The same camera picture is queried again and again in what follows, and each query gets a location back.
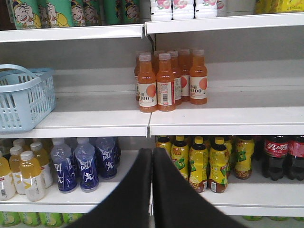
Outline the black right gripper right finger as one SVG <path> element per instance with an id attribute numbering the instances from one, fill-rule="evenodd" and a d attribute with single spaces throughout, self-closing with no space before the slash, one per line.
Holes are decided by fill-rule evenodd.
<path id="1" fill-rule="evenodd" d="M 163 148 L 153 150 L 153 203 L 157 228 L 244 228 L 200 196 Z"/>

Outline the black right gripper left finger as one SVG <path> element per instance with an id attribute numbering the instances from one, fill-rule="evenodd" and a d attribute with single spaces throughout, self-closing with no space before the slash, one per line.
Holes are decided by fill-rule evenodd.
<path id="1" fill-rule="evenodd" d="M 140 149 L 120 184 L 69 228 L 148 228 L 152 150 Z"/>

